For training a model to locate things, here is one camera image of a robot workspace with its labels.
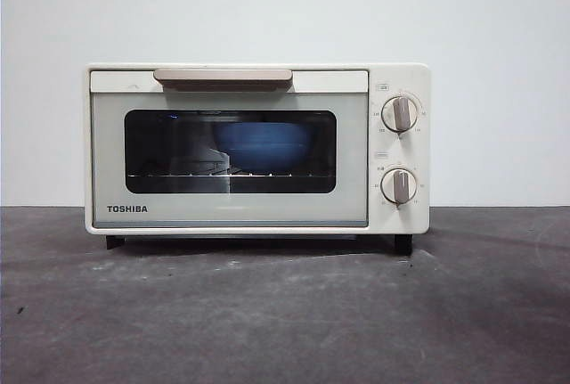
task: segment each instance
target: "glass window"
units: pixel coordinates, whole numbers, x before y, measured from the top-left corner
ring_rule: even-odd
[[[331,192],[337,121],[326,110],[132,110],[126,187],[135,193]]]

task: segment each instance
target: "bowl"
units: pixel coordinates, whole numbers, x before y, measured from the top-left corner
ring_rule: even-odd
[[[219,151],[250,173],[290,171],[311,148],[311,128],[298,123],[222,123],[215,128]]]

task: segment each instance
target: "white knob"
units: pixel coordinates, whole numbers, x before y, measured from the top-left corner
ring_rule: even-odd
[[[396,96],[382,108],[382,120],[386,127],[396,133],[410,130],[418,120],[418,108],[407,96]]]
[[[403,168],[387,172],[382,178],[381,186],[384,197],[398,206],[413,199],[418,189],[416,178]]]

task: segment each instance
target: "toaster oven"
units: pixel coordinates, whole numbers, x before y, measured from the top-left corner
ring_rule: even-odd
[[[107,236],[393,234],[429,226],[421,64],[93,65],[85,227]]]

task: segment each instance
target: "oven foot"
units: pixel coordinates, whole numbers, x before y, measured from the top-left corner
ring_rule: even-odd
[[[413,252],[411,234],[397,234],[394,236],[394,250],[396,255],[409,257]]]
[[[118,235],[108,235],[105,237],[107,241],[107,250],[118,248],[125,244],[125,237],[120,237]]]

